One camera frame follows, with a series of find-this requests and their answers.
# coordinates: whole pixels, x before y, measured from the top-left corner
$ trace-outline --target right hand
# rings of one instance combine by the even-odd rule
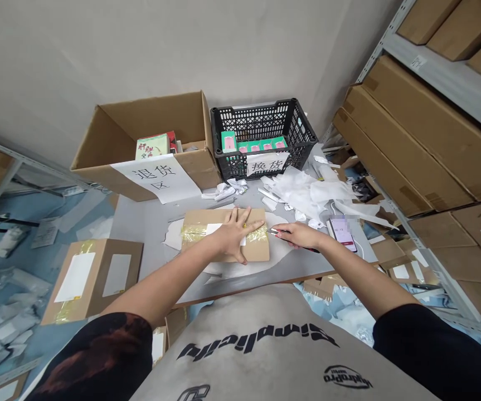
[[[272,228],[290,231],[290,234],[280,232],[277,234],[277,237],[303,248],[318,249],[324,240],[327,241],[328,238],[331,238],[323,232],[317,231],[306,224],[298,222],[277,224]]]

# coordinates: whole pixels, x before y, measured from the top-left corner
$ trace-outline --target white wall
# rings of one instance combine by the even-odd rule
[[[397,0],[0,0],[0,142],[68,167],[96,104],[297,97],[317,134]]]

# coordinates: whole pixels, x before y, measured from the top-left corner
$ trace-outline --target left hand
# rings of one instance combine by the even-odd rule
[[[240,252],[240,242],[249,233],[255,231],[264,224],[263,220],[253,222],[244,228],[248,216],[250,215],[251,207],[248,207],[239,215],[239,208],[235,206],[226,216],[222,226],[217,229],[209,237],[213,238],[220,251],[226,255],[234,256],[239,263],[247,264],[246,258]]]

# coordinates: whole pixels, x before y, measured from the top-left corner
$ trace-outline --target table surface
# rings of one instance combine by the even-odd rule
[[[309,160],[304,166],[304,171],[317,177],[311,167],[311,164],[316,163],[312,159],[314,154],[323,156],[319,144],[313,148]],[[248,181],[248,187],[248,191],[243,195],[233,196],[235,205],[243,208],[248,206],[265,208],[262,203],[264,196],[257,190],[257,188],[263,187],[261,180]],[[197,197],[162,205],[157,199],[134,202],[120,195],[110,238],[144,243],[139,275],[139,280],[142,280],[178,253],[162,243],[171,222],[183,218],[184,214],[191,209],[211,209],[230,204],[233,197],[221,202]],[[273,213],[289,222],[295,221],[294,211],[286,211],[283,204],[278,204]],[[333,214],[331,210],[323,212],[320,220],[325,223],[331,214]],[[376,256],[363,233],[359,220],[348,218],[348,223],[354,240],[361,246],[363,258],[370,263],[376,262]],[[327,228],[322,228],[320,231],[328,233]],[[321,277],[333,270],[333,267],[318,253],[307,250],[289,252],[270,269],[247,276],[206,283],[211,275],[201,273],[178,301],[177,306],[196,304],[267,284]]]

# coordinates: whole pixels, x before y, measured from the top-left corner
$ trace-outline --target shelving unit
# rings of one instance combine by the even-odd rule
[[[362,83],[376,60],[382,54],[388,53],[481,123],[481,75],[469,68],[465,64],[465,61],[450,62],[426,46],[416,46],[396,33],[414,3],[415,0],[404,0],[402,2],[357,78],[356,83]],[[322,138],[322,142],[329,139],[332,130],[333,125],[328,128],[325,136]],[[402,222],[403,227],[415,242],[424,259],[426,259],[430,265],[430,268],[443,283],[443,288],[458,308],[455,313],[431,308],[433,312],[447,322],[459,324],[469,331],[475,331],[481,334],[481,315],[476,307],[469,300],[469,297],[465,294],[458,282],[450,277],[432,251],[424,246],[409,225],[409,219],[398,209],[395,202],[383,191],[381,186],[380,188],[383,196],[389,201],[395,214]]]

